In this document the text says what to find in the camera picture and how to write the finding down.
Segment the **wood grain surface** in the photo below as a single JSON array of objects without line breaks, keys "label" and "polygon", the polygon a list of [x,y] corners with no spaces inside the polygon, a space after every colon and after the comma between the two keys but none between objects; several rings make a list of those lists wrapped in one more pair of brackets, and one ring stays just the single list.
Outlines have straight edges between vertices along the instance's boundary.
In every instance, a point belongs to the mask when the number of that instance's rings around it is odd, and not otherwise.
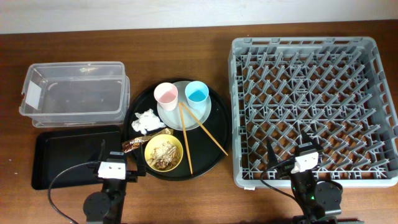
[{"label": "wood grain surface", "polygon": [[[207,83],[229,104],[227,59],[237,37],[370,36],[377,42],[398,105],[397,33],[398,21],[372,21],[0,35],[0,223],[68,223],[49,205],[46,191],[30,186],[35,139],[51,130],[34,128],[18,113],[32,63],[121,61],[132,99],[165,78],[191,78]],[[53,200],[84,223],[83,202],[100,189],[100,185],[55,189]],[[340,218],[398,223],[397,201],[398,185],[345,189]],[[148,176],[129,184],[123,223],[249,223],[294,215],[301,211],[290,198],[270,189],[238,188],[230,155],[193,180],[166,182]]]}]

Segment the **black tray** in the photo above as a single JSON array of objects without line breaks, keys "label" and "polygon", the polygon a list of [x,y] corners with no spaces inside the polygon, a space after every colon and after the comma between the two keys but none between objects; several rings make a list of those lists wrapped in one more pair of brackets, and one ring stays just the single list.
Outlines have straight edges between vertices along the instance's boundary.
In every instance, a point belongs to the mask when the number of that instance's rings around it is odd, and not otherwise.
[{"label": "black tray", "polygon": [[[163,82],[175,83],[179,81],[192,81],[187,79],[166,80]],[[154,90],[158,85],[155,84],[145,91],[143,91],[131,104],[124,119],[124,140],[130,140],[139,136],[131,127],[131,123],[136,120],[134,113],[143,113],[148,109],[153,109],[157,114],[157,102],[154,98]],[[203,123],[207,130],[213,137],[223,146],[224,150],[228,152],[229,144],[231,142],[231,118],[230,111],[223,103],[220,96],[211,88],[211,112],[207,120]],[[148,132],[148,134],[156,133],[160,129]],[[225,154],[217,147],[217,145],[207,136],[202,128],[197,127],[193,130],[187,131],[187,138],[189,143],[189,151],[191,155],[193,175],[190,173],[187,152],[185,149],[185,141],[182,131],[174,130],[173,134],[183,145],[184,155],[181,163],[170,172],[157,172],[147,165],[147,173],[154,177],[163,180],[188,180],[198,177],[213,168],[222,159]],[[136,156],[133,153],[129,155],[135,160]]]},{"label": "black tray", "polygon": [[[32,187],[47,189],[65,169],[89,161],[97,161],[101,143],[105,140],[103,155],[121,150],[121,132],[118,126],[52,131],[37,136],[32,173]],[[78,167],[63,174],[53,188],[97,184],[93,169]]]}]

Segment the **wire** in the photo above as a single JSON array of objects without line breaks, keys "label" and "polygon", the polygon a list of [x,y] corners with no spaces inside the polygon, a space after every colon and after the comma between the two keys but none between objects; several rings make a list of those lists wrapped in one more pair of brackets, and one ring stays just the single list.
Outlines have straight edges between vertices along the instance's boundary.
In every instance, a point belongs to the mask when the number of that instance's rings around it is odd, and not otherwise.
[{"label": "wire", "polygon": [[270,189],[275,190],[276,192],[281,193],[282,195],[285,195],[285,196],[290,197],[290,198],[293,199],[296,203],[299,204],[299,202],[296,200],[296,198],[295,198],[294,196],[291,196],[291,195],[288,194],[288,193],[285,193],[285,192],[283,192],[283,191],[281,191],[281,190],[279,190],[279,189],[276,189],[275,187],[273,187],[273,186],[267,184],[267,183],[264,181],[264,176],[265,176],[265,174],[266,174],[268,171],[275,169],[277,166],[280,166],[280,165],[282,165],[283,163],[284,163],[284,162],[282,162],[281,164],[278,164],[278,165],[276,165],[276,166],[274,166],[274,167],[270,167],[270,168],[266,169],[263,173],[261,173],[260,181],[261,181],[265,186],[269,187]]},{"label": "wire", "polygon": [[66,172],[68,172],[68,171],[70,171],[70,170],[72,170],[72,169],[74,169],[74,168],[77,168],[77,167],[81,167],[81,166],[85,166],[85,165],[91,165],[91,164],[97,164],[97,163],[99,163],[99,162],[98,162],[98,161],[95,161],[95,162],[92,161],[92,162],[85,162],[85,163],[82,163],[82,164],[78,164],[78,165],[75,165],[75,166],[73,166],[73,167],[69,167],[69,168],[67,168],[66,170],[64,170],[64,171],[62,171],[61,173],[59,173],[59,174],[51,181],[51,184],[50,184],[50,186],[49,186],[49,191],[48,191],[48,193],[47,193],[47,196],[48,196],[48,198],[49,198],[49,202],[50,202],[51,206],[55,209],[56,212],[58,212],[61,216],[63,216],[63,217],[66,218],[67,220],[69,220],[71,223],[78,224],[78,222],[76,222],[74,219],[70,218],[69,216],[67,216],[67,215],[64,214],[63,212],[61,212],[61,211],[57,208],[57,206],[54,205],[54,203],[53,203],[52,200],[51,200],[51,188],[52,188],[53,184],[55,183],[55,181],[56,181],[62,174],[66,173]]}]

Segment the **plastic dish rack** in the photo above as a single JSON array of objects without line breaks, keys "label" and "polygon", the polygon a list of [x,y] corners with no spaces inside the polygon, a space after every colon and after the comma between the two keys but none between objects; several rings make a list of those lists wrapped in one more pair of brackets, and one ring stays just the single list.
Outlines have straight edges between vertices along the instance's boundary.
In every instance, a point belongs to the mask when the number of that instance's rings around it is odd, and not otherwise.
[{"label": "plastic dish rack", "polygon": [[[228,66],[237,186],[265,187],[266,138],[281,161],[302,144],[301,130],[325,148],[315,178],[397,183],[397,115],[372,38],[240,38]],[[269,184],[290,187],[275,175],[268,172]]]}]

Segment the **bowl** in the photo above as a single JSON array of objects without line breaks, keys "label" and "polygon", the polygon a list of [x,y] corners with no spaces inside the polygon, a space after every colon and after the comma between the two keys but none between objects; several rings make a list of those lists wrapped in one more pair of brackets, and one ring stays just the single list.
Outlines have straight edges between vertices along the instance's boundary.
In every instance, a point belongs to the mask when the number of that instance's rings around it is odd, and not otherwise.
[{"label": "bowl", "polygon": [[152,152],[154,151],[155,148],[160,147],[163,143],[166,143],[167,141],[171,142],[173,145],[175,145],[177,147],[177,152],[180,154],[180,159],[177,161],[177,164],[175,166],[173,166],[170,169],[167,170],[160,170],[158,168],[156,168],[156,166],[150,165],[148,164],[148,166],[154,170],[156,170],[157,172],[168,172],[171,170],[174,170],[180,163],[182,160],[182,156],[183,156],[183,149],[182,149],[182,144],[181,142],[174,136],[169,135],[169,134],[160,134],[154,138],[152,138],[147,146],[145,147],[145,153],[144,153],[144,157],[145,157],[145,161],[148,161],[150,159],[150,155],[152,154]]}]

